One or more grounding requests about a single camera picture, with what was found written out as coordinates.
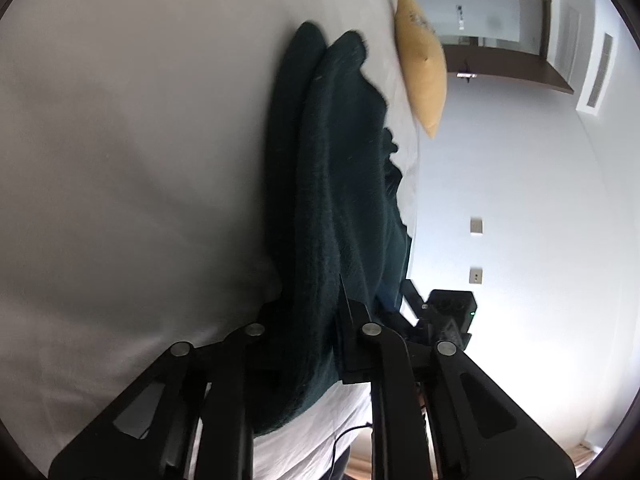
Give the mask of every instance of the white bed sheet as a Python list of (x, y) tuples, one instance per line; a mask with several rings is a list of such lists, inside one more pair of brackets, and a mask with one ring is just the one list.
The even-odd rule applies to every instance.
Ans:
[[(262, 133), (301, 22), (330, 42), (363, 33), (415, 231), (417, 131), (393, 4), (12, 3), (0, 20), (0, 418), (42, 471), (172, 342), (220, 340), (276, 293)], [(366, 386), (337, 384), (258, 438), (255, 478), (318, 478), (334, 436), (370, 417), (367, 399)]]

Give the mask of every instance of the wrinkled sheet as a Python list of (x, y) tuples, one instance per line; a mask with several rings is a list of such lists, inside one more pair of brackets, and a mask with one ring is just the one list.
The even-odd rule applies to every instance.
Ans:
[[(298, 25), (359, 30), (415, 231), (417, 130), (395, 0), (15, 0), (0, 20), (0, 418), (50, 461), (176, 340), (221, 340), (277, 294), (262, 243), (274, 73)], [(255, 478), (318, 478), (370, 420), (334, 385), (260, 437)], [(344, 437), (341, 452), (355, 437)]]

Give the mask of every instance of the dark green cloth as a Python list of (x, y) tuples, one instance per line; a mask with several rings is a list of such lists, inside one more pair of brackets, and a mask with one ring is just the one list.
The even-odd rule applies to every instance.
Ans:
[(332, 46), (304, 23), (274, 84), (266, 132), (266, 244), (282, 281), (260, 312), (270, 363), (250, 403), (258, 434), (279, 428), (336, 381), (334, 318), (340, 276), (369, 308), (399, 308), (410, 239), (396, 191), (401, 173), (384, 129), (386, 103), (364, 79), (356, 32)]

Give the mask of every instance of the pillow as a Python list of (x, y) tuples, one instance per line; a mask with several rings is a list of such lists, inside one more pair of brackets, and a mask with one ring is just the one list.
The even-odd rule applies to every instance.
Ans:
[(447, 61), (440, 40), (415, 0), (398, 0), (396, 44), (409, 103), (433, 139), (447, 96)]

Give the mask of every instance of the round metal joint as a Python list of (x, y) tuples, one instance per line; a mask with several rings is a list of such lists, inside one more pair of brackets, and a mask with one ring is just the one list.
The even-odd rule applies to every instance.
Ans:
[(251, 337), (258, 337), (259, 335), (264, 334), (264, 325), (261, 325), (260, 323), (251, 323), (251, 325), (247, 325), (245, 327), (244, 333)]
[(366, 323), (362, 326), (362, 333), (364, 335), (377, 336), (382, 333), (382, 329), (377, 323)]
[(185, 341), (174, 343), (171, 345), (171, 355), (175, 357), (182, 357), (187, 355), (191, 351), (191, 345)]
[(450, 356), (456, 353), (458, 347), (451, 341), (440, 341), (438, 343), (438, 352), (442, 355)]

